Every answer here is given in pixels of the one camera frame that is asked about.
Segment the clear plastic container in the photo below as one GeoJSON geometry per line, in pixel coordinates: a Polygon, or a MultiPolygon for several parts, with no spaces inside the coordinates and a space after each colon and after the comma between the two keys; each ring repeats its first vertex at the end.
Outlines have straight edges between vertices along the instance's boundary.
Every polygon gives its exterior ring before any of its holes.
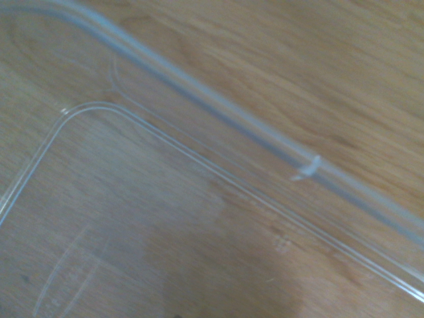
{"type": "Polygon", "coordinates": [[[0,17],[0,317],[424,316],[423,220],[88,9],[0,17]]]}

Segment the clear plastic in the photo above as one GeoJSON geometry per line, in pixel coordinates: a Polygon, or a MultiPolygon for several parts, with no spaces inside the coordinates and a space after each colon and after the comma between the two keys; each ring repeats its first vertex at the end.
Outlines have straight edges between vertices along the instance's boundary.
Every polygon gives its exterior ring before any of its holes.
{"type": "Polygon", "coordinates": [[[0,17],[0,317],[423,316],[423,220],[88,9],[0,17]]]}

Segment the wooden table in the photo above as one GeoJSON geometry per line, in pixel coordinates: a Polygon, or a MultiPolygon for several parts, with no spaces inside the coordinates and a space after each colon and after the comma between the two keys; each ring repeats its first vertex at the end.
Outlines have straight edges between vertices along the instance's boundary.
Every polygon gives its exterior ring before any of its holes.
{"type": "Polygon", "coordinates": [[[419,1],[83,1],[424,217],[419,1]]]}
{"type": "MultiPolygon", "coordinates": [[[[330,0],[82,2],[424,217],[424,7],[330,0]]],[[[21,19],[20,27],[28,34],[36,29],[30,19],[21,19]]],[[[13,31],[1,34],[7,43],[1,83],[7,85],[0,92],[8,103],[0,104],[0,123],[11,123],[1,139],[7,149],[2,192],[62,107],[128,103],[110,89],[107,76],[90,78],[88,69],[81,79],[70,67],[72,48],[61,59],[35,59],[46,78],[23,76],[19,61],[42,52],[42,45],[20,42],[25,38],[13,31]],[[8,55],[16,43],[18,53],[8,55]],[[57,91],[48,77],[64,70],[57,91]],[[75,94],[85,86],[93,90],[75,94]],[[17,113],[14,101],[30,106],[17,113]]],[[[103,111],[66,124],[23,188],[0,231],[0,279],[1,318],[424,315],[422,303],[391,283],[145,129],[103,111]]]]}

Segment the wood grain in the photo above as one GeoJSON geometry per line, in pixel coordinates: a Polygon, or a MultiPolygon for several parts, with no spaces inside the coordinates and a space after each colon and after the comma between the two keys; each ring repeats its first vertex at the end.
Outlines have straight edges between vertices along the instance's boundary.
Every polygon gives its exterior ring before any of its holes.
{"type": "MultiPolygon", "coordinates": [[[[82,2],[424,217],[421,4],[82,2]]],[[[111,85],[108,51],[72,46],[90,37],[63,41],[55,34],[72,36],[72,28],[28,16],[0,23],[4,193],[67,109],[96,100],[133,105],[111,85]]],[[[310,190],[307,182],[296,187],[310,190]]],[[[313,198],[324,207],[326,199],[313,198]]],[[[383,226],[352,218],[346,203],[334,198],[332,207],[353,231],[403,244],[383,226]]],[[[419,253],[401,256],[422,266],[419,253]]],[[[0,278],[1,318],[424,312],[145,128],[99,110],[64,126],[18,197],[0,231],[0,278]]]]}
{"type": "Polygon", "coordinates": [[[424,217],[420,1],[83,1],[424,217]]]}

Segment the plastic container lid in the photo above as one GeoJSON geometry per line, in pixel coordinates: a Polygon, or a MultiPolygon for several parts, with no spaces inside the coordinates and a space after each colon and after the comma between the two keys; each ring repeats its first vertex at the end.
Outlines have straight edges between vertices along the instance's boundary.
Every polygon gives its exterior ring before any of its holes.
{"type": "Polygon", "coordinates": [[[423,220],[88,9],[0,13],[0,317],[423,316],[423,220]]]}

